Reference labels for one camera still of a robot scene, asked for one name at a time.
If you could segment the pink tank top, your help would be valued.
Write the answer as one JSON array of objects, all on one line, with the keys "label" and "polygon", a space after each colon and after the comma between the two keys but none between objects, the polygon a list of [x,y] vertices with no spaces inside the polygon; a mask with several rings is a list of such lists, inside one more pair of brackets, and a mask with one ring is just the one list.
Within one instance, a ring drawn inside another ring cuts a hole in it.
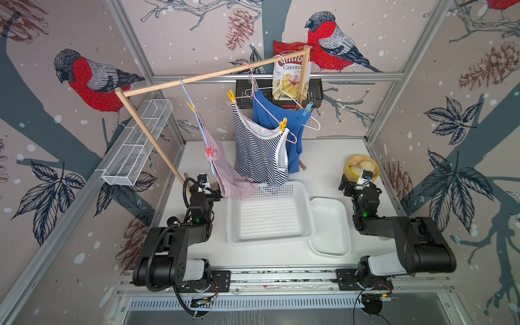
[{"label": "pink tank top", "polygon": [[236,200],[244,200],[252,195],[258,188],[251,178],[240,175],[228,162],[222,142],[214,138],[207,129],[204,122],[205,133],[208,141],[213,142],[213,160],[216,169],[216,179],[219,184],[222,196]]}]

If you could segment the red clothespin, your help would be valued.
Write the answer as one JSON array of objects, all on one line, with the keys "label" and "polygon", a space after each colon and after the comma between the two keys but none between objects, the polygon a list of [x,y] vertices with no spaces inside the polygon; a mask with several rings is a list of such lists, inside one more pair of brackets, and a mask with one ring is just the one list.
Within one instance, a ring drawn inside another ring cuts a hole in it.
[{"label": "red clothespin", "polygon": [[205,150],[206,150],[207,158],[213,158],[213,156],[214,156],[213,145],[212,144],[206,145]]}]

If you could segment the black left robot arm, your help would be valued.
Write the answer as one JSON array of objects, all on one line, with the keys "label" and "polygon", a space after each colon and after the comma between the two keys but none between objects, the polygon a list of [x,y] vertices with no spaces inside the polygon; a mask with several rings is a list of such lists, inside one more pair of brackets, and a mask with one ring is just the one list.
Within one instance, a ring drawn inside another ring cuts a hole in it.
[{"label": "black left robot arm", "polygon": [[171,217],[165,227],[148,231],[132,280],[137,287],[151,292],[187,285],[205,291],[213,285],[211,266],[207,259],[189,259],[188,248],[207,242],[213,230],[213,206],[222,199],[220,190],[212,189],[205,174],[186,178],[183,193],[186,206],[184,219]]}]

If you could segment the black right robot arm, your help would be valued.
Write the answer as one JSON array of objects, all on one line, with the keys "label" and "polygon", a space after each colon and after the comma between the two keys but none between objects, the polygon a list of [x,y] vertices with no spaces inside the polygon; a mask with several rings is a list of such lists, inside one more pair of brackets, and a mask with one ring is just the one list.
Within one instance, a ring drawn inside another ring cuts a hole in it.
[{"label": "black right robot arm", "polygon": [[342,180],[339,190],[352,199],[353,224],[361,235],[395,241],[394,251],[361,258],[356,281],[362,288],[375,287],[392,276],[456,270],[456,257],[431,218],[378,216],[382,190],[370,181],[357,184]]}]

